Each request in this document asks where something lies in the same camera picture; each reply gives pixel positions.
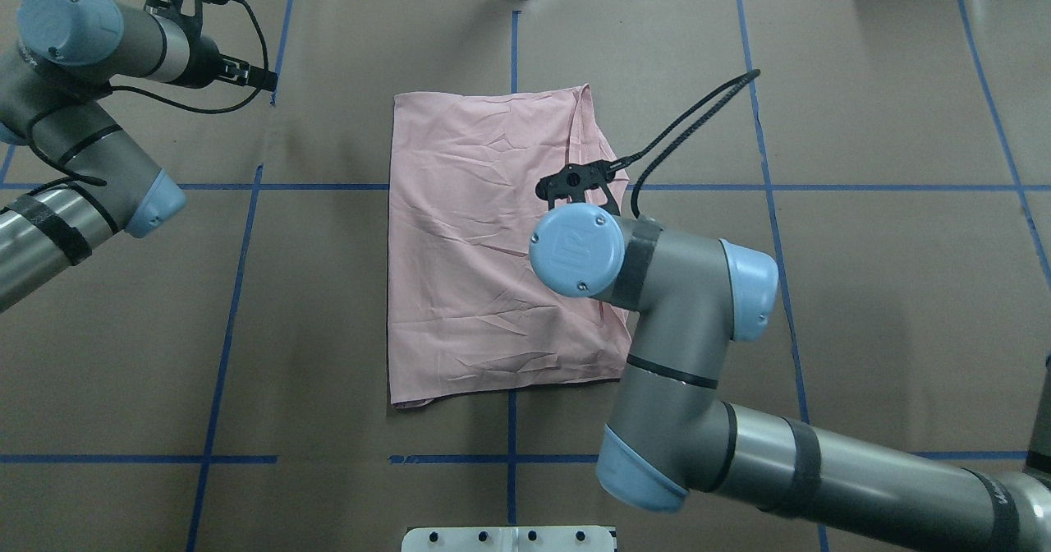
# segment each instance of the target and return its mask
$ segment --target blue tape line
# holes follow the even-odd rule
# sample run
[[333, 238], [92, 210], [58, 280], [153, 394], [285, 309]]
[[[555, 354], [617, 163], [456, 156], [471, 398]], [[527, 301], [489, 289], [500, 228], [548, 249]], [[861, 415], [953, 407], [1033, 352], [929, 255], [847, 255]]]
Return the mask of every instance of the blue tape line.
[[518, 390], [508, 392], [508, 525], [518, 525]]
[[818, 526], [818, 545], [821, 546], [821, 552], [829, 552], [828, 530], [822, 525]]
[[[744, 64], [751, 71], [751, 49], [748, 46], [748, 25], [744, 18], [744, 0], [737, 0], [737, 14], [741, 25], [741, 43], [744, 47]], [[806, 386], [803, 382], [803, 364], [799, 356], [799, 340], [796, 335], [796, 316], [791, 311], [791, 293], [788, 291], [788, 275], [785, 270], [784, 251], [781, 247], [781, 227], [778, 226], [777, 206], [774, 203], [774, 181], [770, 178], [770, 164], [766, 157], [766, 136], [759, 119], [759, 96], [756, 91], [756, 81], [748, 84], [751, 96], [751, 114], [756, 124], [756, 140], [759, 143], [759, 154], [762, 156], [763, 184], [766, 186], [766, 208], [770, 217], [770, 230], [774, 233], [774, 252], [778, 261], [778, 273], [781, 278], [781, 301], [784, 302], [785, 318], [788, 319], [788, 333], [791, 335], [791, 359], [796, 367], [796, 392], [799, 398], [799, 414], [803, 423], [810, 423], [810, 412], [806, 405]]]
[[[627, 189], [635, 189], [635, 184], [627, 185]], [[762, 191], [766, 189], [763, 185], [726, 185], [726, 184], [699, 184], [699, 185], [654, 185], [646, 184], [647, 191]]]
[[533, 454], [518, 455], [518, 464], [597, 464], [598, 454]]
[[1011, 185], [774, 185], [781, 191], [860, 191], [860, 192], [1003, 192], [1014, 191]]
[[[511, 93], [518, 93], [518, 18], [521, 9], [511, 11]], [[508, 392], [508, 525], [518, 524], [517, 457], [518, 455], [518, 391]]]
[[[860, 192], [1014, 192], [1013, 185], [770, 185], [775, 192], [782, 191], [860, 191]], [[765, 191], [766, 185], [748, 184], [668, 184], [646, 185], [653, 191]]]
[[511, 13], [511, 93], [518, 93], [518, 16], [521, 9]]
[[281, 85], [281, 66], [285, 63], [285, 43], [288, 40], [288, 25], [292, 22], [292, 4], [295, 0], [285, 2], [285, 23], [281, 27], [281, 43], [277, 46], [277, 61], [274, 62], [273, 73], [277, 74], [277, 85], [274, 85], [270, 93], [270, 106], [277, 106], [277, 88]]
[[[4, 182], [0, 189], [35, 189], [41, 182]], [[774, 192], [1016, 192], [1013, 185], [771, 185]], [[187, 182], [179, 185], [184, 191], [250, 191], [248, 182]], [[264, 182], [263, 191], [387, 191], [387, 182]], [[766, 185], [747, 184], [667, 184], [648, 185], [653, 191], [765, 191]], [[1026, 192], [1049, 192], [1051, 185], [1022, 185]]]
[[1036, 257], [1040, 261], [1040, 268], [1044, 268], [1044, 281], [1051, 287], [1051, 265], [1048, 264], [1047, 252], [1044, 250], [1044, 242], [1036, 231], [1036, 223], [1033, 222], [1033, 212], [1029, 209], [1029, 200], [1026, 199], [1026, 191], [1022, 187], [1022, 179], [1018, 177], [1018, 168], [1014, 164], [1014, 156], [1011, 155], [1010, 144], [1007, 143], [1007, 136], [1004, 134], [1004, 124], [1000, 119], [1000, 111], [996, 110], [996, 103], [992, 100], [992, 93], [989, 90], [989, 83], [982, 68], [982, 59], [978, 58], [978, 50], [974, 44], [974, 36], [971, 32], [971, 21], [967, 16], [967, 4], [964, 0], [956, 0], [960, 5], [960, 17], [964, 21], [964, 32], [967, 35], [967, 46], [971, 49], [971, 58], [974, 59], [974, 69], [978, 74], [978, 81], [982, 84], [982, 93], [985, 95], [986, 103], [989, 105], [989, 114], [992, 116], [993, 125], [996, 127], [996, 137], [1000, 138], [1000, 145], [1004, 150], [1004, 158], [1007, 160], [1007, 167], [1011, 171], [1011, 179], [1018, 192], [1018, 201], [1022, 201], [1022, 210], [1026, 214], [1026, 225], [1029, 226], [1029, 236], [1033, 239], [1033, 246], [1036, 248]]
[[[0, 454], [0, 464], [203, 464], [203, 455]], [[214, 455], [210, 464], [272, 465], [277, 455]]]
[[201, 473], [198, 474], [198, 490], [193, 496], [193, 515], [190, 517], [190, 531], [186, 536], [186, 552], [193, 552], [197, 548], [197, 533], [201, 526], [201, 510], [204, 508], [204, 490], [208, 485], [208, 469], [210, 464], [201, 465]]
[[1025, 459], [1025, 451], [913, 451], [912, 455], [927, 459]]
[[[910, 455], [927, 459], [1025, 459], [1025, 451], [913, 451]], [[276, 456], [259, 456], [259, 459], [271, 459], [276, 464]], [[400, 464], [507, 464], [507, 455], [391, 455], [392, 465]], [[596, 464], [597, 454], [583, 453], [540, 453], [515, 455], [515, 464]]]
[[226, 383], [226, 365], [230, 360], [230, 347], [233, 345], [233, 324], [238, 316], [238, 306], [241, 302], [241, 287], [245, 279], [245, 261], [248, 258], [248, 245], [252, 238], [252, 226], [255, 223], [255, 207], [260, 199], [260, 185], [263, 181], [263, 165], [255, 169], [252, 181], [252, 196], [248, 201], [248, 218], [245, 220], [245, 234], [241, 240], [241, 257], [238, 260], [238, 271], [233, 279], [233, 294], [230, 299], [230, 312], [226, 320], [226, 335], [223, 339], [223, 353], [219, 360], [219, 375], [215, 379], [215, 393], [211, 398], [211, 414], [208, 418], [208, 432], [204, 442], [205, 462], [201, 465], [198, 476], [197, 496], [193, 499], [193, 515], [190, 517], [189, 534], [186, 537], [186, 552], [192, 552], [197, 546], [198, 529], [201, 525], [201, 511], [204, 508], [204, 493], [208, 485], [208, 458], [215, 444], [215, 427], [219, 425], [219, 410], [223, 403], [223, 387]]
[[7, 170], [11, 170], [11, 160], [15, 159], [15, 145], [7, 145], [7, 156], [4, 156], [3, 166], [0, 166], [0, 185], [7, 178]]

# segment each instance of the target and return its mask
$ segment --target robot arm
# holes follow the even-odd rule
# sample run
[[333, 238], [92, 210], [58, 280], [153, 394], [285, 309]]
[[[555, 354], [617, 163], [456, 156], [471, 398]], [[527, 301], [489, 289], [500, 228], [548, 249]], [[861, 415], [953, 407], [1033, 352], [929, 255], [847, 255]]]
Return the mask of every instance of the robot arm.
[[[20, 40], [0, 55], [0, 141], [29, 145], [66, 178], [0, 211], [0, 312], [112, 234], [143, 238], [186, 203], [96, 102], [115, 90], [110, 77], [187, 88], [228, 81], [255, 88], [252, 96], [276, 87], [265, 43], [260, 69], [201, 35], [204, 2], [228, 1], [147, 0], [146, 13], [112, 0], [22, 0]], [[194, 4], [192, 16], [182, 13], [184, 2]]]
[[1051, 550], [1037, 473], [992, 478], [718, 400], [729, 340], [758, 339], [774, 306], [765, 253], [574, 203], [544, 216], [530, 259], [558, 293], [640, 313], [597, 468], [621, 500], [673, 512], [700, 490], [916, 550]]

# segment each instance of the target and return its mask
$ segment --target gray arm segment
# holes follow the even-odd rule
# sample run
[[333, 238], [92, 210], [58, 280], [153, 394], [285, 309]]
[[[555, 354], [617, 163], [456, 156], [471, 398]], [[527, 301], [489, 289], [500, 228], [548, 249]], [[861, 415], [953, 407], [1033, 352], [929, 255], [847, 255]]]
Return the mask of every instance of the gray arm segment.
[[[574, 246], [584, 234], [560, 233], [594, 219], [589, 208], [556, 208], [537, 226], [530, 257], [550, 287], [571, 287], [568, 280], [586, 275], [578, 265], [602, 263], [594, 252], [613, 249], [605, 237]], [[591, 294], [640, 319], [599, 455], [599, 481], [611, 494], [677, 511], [688, 490], [714, 492], [915, 550], [1051, 550], [1051, 491], [1028, 474], [985, 476], [719, 401], [729, 340], [757, 335], [748, 331], [757, 320], [765, 325], [776, 275], [770, 286], [761, 260], [741, 266], [739, 246], [728, 242], [614, 222], [625, 245], [617, 248], [619, 272]], [[584, 252], [588, 260], [576, 259]], [[742, 309], [749, 300], [762, 306]], [[1046, 424], [1033, 444], [1051, 451]]]

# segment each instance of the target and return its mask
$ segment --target black velcro strap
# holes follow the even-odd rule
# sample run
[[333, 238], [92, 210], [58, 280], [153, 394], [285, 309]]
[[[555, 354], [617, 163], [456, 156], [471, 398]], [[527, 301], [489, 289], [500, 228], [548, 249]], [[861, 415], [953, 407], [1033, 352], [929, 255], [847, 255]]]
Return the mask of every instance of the black velcro strap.
[[30, 224], [37, 226], [38, 230], [55, 242], [55, 245], [66, 255], [69, 264], [74, 267], [91, 255], [91, 245], [84, 240], [80, 230], [69, 226], [57, 212], [51, 211], [50, 207], [40, 203], [34, 197], [23, 193], [22, 197], [18, 198], [18, 201], [11, 205], [11, 210], [29, 220]]
[[613, 286], [613, 303], [626, 310], [639, 309], [642, 283], [654, 258], [654, 248], [660, 238], [660, 226], [650, 220], [636, 220], [632, 240], [624, 249], [624, 264]]
[[1051, 474], [1051, 457], [1030, 450], [1026, 455], [1026, 467]]
[[964, 470], [982, 481], [992, 503], [992, 533], [989, 534], [985, 549], [988, 552], [1018, 552], [1018, 508], [1014, 505], [1011, 492], [995, 478], [975, 470]]
[[815, 495], [818, 495], [818, 488], [821, 487], [821, 444], [810, 425], [790, 418], [785, 418], [785, 422], [796, 441], [796, 468], [791, 484], [780, 503], [760, 511], [790, 519], [806, 513]]
[[84, 137], [83, 140], [77, 141], [77, 144], [74, 147], [68, 148], [68, 150], [66, 150], [66, 152], [62, 155], [62, 158], [57, 160], [56, 163], [59, 166], [64, 167], [67, 163], [69, 163], [69, 160], [77, 158], [77, 155], [79, 155], [79, 152], [86, 150], [86, 148], [90, 147], [90, 145], [94, 144], [95, 141], [103, 139], [103, 137], [108, 136], [108, 134], [116, 134], [118, 131], [123, 131], [123, 130], [124, 130], [123, 126], [117, 125], [116, 123], [109, 126], [105, 126], [105, 128], [98, 129], [98, 131], [90, 134], [90, 136]]
[[729, 426], [729, 436], [726, 443], [726, 457], [723, 458], [723, 466], [719, 469], [719, 474], [716, 475], [716, 479], [712, 482], [712, 486], [701, 492], [714, 492], [719, 490], [723, 482], [726, 481], [726, 475], [729, 474], [730, 463], [734, 462], [734, 455], [737, 454], [737, 413], [734, 412], [734, 405], [724, 402], [723, 406], [726, 407], [726, 421]]
[[686, 373], [685, 371], [679, 371], [679, 369], [672, 369], [671, 367], [664, 367], [652, 361], [637, 357], [634, 354], [627, 354], [627, 365], [635, 366], [639, 369], [642, 369], [643, 371], [648, 371], [650, 373], [657, 373], [657, 375], [661, 375], [669, 380], [675, 380], [676, 382], [691, 384], [691, 386], [697, 386], [698, 388], [709, 388], [709, 390], [715, 390], [716, 388], [719, 387], [718, 380], [712, 380], [710, 377], [702, 377], [700, 375], [694, 375], [694, 373]]

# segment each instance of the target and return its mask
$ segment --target wrinkled fabric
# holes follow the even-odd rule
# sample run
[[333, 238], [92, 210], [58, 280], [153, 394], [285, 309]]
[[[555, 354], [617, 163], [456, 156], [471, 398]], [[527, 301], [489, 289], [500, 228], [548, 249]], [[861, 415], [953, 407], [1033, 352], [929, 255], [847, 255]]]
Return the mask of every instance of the wrinkled fabric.
[[[568, 163], [616, 160], [588, 85], [511, 96], [398, 95], [391, 147], [391, 404], [620, 377], [626, 312], [562, 298], [530, 266], [544, 201]], [[610, 185], [618, 203], [627, 186]], [[604, 203], [600, 189], [591, 203]]]

